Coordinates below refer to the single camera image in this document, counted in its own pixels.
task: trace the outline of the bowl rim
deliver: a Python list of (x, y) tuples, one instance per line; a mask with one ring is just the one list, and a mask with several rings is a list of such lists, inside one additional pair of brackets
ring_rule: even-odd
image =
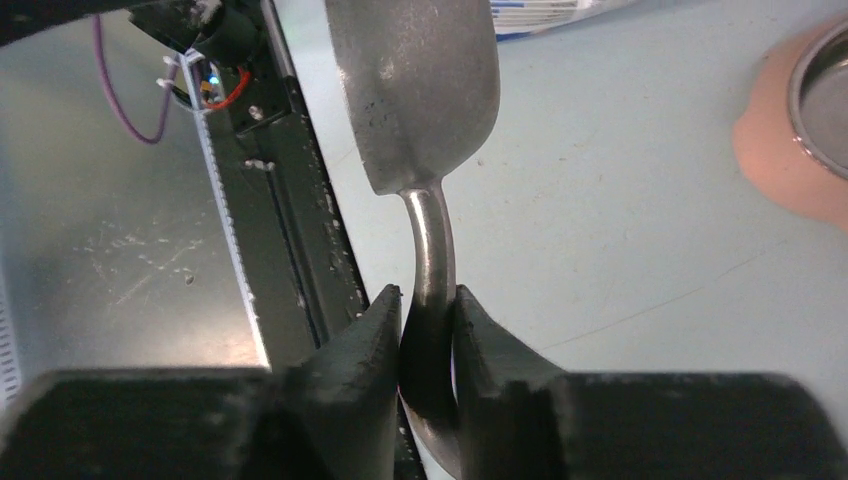
[(801, 117), (801, 92), (804, 88), (804, 82), (807, 79), (807, 73), (810, 65), (819, 54), (836, 38), (848, 34), (848, 17), (838, 21), (835, 25), (825, 30), (818, 35), (801, 54), (801, 58), (792, 69), (792, 76), (789, 79), (789, 120), (792, 123), (792, 128), (795, 131), (795, 141), (812, 156), (816, 162), (823, 167), (833, 172), (839, 177), (848, 180), (848, 166), (842, 166), (835, 162), (827, 154), (816, 146), (810, 137), (809, 132), (804, 127), (804, 122)]

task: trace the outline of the metal spoon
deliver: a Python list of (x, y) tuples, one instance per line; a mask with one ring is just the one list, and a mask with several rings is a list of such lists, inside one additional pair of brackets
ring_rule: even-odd
[(401, 340), (410, 423), (460, 478), (451, 383), (453, 236), (442, 178), (492, 131), (500, 103), (488, 0), (327, 0), (356, 143), (371, 187), (406, 203), (415, 288)]

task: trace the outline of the metal bowl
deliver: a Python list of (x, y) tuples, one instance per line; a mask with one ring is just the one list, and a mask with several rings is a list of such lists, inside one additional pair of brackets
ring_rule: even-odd
[(848, 20), (814, 41), (792, 72), (789, 114), (807, 151), (848, 179)]

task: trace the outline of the scratched metal surface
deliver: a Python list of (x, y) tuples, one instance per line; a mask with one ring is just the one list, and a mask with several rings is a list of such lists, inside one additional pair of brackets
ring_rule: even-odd
[[(110, 16), (107, 56), (149, 132), (158, 45)], [(135, 143), (103, 99), (90, 26), (0, 51), (0, 218), (7, 311), (24, 379), (52, 369), (256, 365), (257, 354), (188, 112)]]

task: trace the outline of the red wire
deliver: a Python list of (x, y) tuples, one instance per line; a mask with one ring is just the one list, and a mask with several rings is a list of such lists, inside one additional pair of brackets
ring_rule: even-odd
[(227, 98), (218, 102), (218, 103), (206, 103), (204, 102), (204, 106), (209, 110), (220, 110), (222, 108), (227, 108), (232, 105), (233, 102), (241, 95), (245, 88), (247, 88), (247, 84), (250, 82), (250, 72), (245, 68), (239, 67), (239, 75), (241, 78), (239, 79), (239, 84), (236, 85), (236, 88), (227, 95)]

